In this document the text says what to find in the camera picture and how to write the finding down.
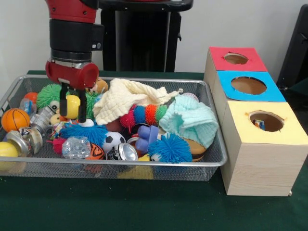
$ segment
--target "blue box lid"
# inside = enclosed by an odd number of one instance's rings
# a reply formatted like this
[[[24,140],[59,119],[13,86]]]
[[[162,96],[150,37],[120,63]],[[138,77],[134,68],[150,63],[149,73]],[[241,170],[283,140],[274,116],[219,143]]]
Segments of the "blue box lid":
[[[222,88],[230,99],[285,102],[268,72],[217,71],[217,73]]]

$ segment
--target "white wall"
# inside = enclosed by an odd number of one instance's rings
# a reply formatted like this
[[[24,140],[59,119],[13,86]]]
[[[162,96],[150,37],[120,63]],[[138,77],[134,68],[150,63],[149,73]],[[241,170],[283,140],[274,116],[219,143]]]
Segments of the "white wall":
[[[177,72],[204,72],[208,46],[256,47],[276,80],[306,0],[195,0],[182,13]],[[43,70],[49,57],[44,0],[0,0],[0,97],[17,76]],[[103,68],[101,52],[94,62]]]

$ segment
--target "circular hole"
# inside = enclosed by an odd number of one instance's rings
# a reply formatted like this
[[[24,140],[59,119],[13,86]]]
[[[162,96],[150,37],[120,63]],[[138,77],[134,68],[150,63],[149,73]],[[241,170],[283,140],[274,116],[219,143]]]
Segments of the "circular hole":
[[[228,53],[225,55],[225,60],[231,64],[246,64],[248,58],[242,54]]]
[[[251,95],[259,95],[266,91],[266,85],[253,77],[234,78],[231,85],[238,91]]]
[[[283,128],[283,119],[271,112],[253,112],[250,114],[250,120],[254,125],[256,122],[263,121],[265,131],[275,132]]]

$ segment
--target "metal wire basket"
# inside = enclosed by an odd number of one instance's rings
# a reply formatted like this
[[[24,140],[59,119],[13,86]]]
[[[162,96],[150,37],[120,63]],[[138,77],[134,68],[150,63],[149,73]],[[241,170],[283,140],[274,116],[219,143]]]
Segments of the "metal wire basket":
[[[195,94],[199,100],[212,108],[216,115],[209,86],[198,80],[130,79],[154,88],[164,86],[168,92],[184,89]],[[46,76],[23,76],[17,78],[0,101],[0,116],[10,109],[19,107],[28,92],[39,92],[52,83]],[[0,140],[6,132],[1,127]],[[33,157],[0,157],[1,163],[10,161],[15,165],[10,170],[0,171],[2,176],[59,177],[59,178],[102,178],[102,179],[148,179],[148,180],[199,180],[208,181],[219,166],[227,161],[226,148],[220,128],[213,144],[205,152],[204,158],[196,163],[163,163],[147,161],[116,160],[71,160],[63,159],[52,150],[52,144],[44,138],[40,152]]]

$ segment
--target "yellow box lid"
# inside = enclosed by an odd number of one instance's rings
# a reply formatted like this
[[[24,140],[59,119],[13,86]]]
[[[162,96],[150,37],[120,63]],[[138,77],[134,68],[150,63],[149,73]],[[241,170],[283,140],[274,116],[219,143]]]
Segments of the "yellow box lid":
[[[228,101],[228,104],[243,143],[308,145],[308,136],[288,103]],[[253,124],[255,119],[264,121],[265,131]]]

